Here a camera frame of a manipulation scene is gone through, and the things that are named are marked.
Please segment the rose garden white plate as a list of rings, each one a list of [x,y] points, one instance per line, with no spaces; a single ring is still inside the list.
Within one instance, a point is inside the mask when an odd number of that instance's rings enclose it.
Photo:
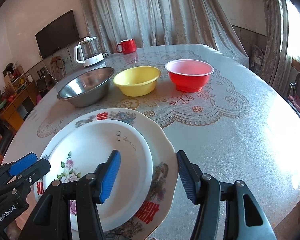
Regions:
[[[50,162],[50,172],[38,189],[45,191],[59,179],[63,183],[81,179],[107,161],[112,150],[121,154],[121,165],[111,194],[98,213],[104,231],[123,225],[142,206],[152,180],[153,160],[149,146],[132,125],[117,120],[84,124],[42,154]]]

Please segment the double happiness white plate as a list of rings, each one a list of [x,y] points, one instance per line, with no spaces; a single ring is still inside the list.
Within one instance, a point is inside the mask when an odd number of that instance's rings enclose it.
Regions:
[[[153,172],[148,194],[138,211],[123,225],[104,231],[106,239],[146,239],[166,218],[173,202],[178,178],[175,150],[161,127],[142,113],[127,108],[106,108],[80,116],[61,129],[47,146],[56,146],[74,129],[93,121],[117,120],[132,125],[145,138],[151,151]],[[43,178],[34,187],[39,199],[44,191],[38,189]]]

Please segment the wooden cabinet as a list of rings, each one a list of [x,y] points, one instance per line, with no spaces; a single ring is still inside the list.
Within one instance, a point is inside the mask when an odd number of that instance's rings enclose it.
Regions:
[[[0,120],[18,131],[37,104],[39,91],[21,65],[5,71],[4,91],[0,93]]]

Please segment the lace patterned tablecloth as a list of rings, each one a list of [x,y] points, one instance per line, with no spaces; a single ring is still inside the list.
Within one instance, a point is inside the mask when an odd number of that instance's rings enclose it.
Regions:
[[[177,91],[165,69],[176,59],[195,59],[214,68],[195,93]],[[244,181],[272,227],[278,229],[300,201],[300,118],[292,107],[247,67],[204,45],[172,45],[113,54],[105,65],[119,73],[153,66],[161,76],[153,92],[132,98],[115,86],[101,101],[76,108],[59,101],[57,84],[34,108],[11,142],[4,162],[41,155],[65,127],[107,108],[146,116],[150,135],[167,138],[191,162],[216,179]],[[161,127],[157,133],[155,125]]]

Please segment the stainless steel bowl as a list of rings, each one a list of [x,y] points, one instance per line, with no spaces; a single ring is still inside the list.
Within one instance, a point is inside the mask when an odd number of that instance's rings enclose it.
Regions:
[[[110,88],[114,68],[103,67],[90,70],[64,85],[57,99],[67,101],[74,107],[87,107],[104,98]]]

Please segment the white glass electric kettle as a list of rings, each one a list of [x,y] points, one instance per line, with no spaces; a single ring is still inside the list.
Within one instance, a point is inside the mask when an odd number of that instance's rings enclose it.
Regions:
[[[83,67],[91,67],[104,60],[103,53],[97,47],[97,37],[85,37],[74,47],[74,59]]]

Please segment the yellow plastic bowl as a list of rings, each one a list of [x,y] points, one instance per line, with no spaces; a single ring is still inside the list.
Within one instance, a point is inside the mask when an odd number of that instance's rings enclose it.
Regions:
[[[113,83],[124,95],[139,97],[155,89],[160,74],[161,71],[156,67],[133,67],[117,74],[113,78]]]

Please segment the red mug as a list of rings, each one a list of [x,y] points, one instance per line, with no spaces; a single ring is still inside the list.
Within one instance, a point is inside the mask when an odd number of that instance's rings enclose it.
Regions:
[[[132,39],[127,39],[127,40],[122,40],[117,46],[116,46],[116,52],[117,53],[123,53],[123,54],[130,54],[136,52],[137,47],[135,40]]]

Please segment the window side curtain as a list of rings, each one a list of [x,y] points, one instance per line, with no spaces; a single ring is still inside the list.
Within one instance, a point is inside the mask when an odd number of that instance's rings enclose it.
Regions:
[[[288,52],[288,9],[286,0],[262,0],[267,43],[259,76],[281,96],[285,93],[292,57]]]

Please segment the red plastic bowl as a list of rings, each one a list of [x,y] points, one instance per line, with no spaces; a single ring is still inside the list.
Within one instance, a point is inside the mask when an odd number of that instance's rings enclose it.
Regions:
[[[173,60],[165,64],[176,90],[194,93],[202,90],[214,72],[210,64],[193,59]]]

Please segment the beige lace curtain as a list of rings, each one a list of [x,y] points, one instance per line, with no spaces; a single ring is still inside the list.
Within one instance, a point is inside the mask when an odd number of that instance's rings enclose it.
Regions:
[[[115,53],[133,39],[139,48],[204,44],[247,66],[249,58],[218,0],[80,0],[97,48]]]

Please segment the black wall television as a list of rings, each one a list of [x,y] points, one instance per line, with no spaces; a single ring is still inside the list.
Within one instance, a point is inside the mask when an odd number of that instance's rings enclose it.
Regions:
[[[45,26],[36,35],[36,41],[42,59],[80,39],[74,12],[64,13]]]

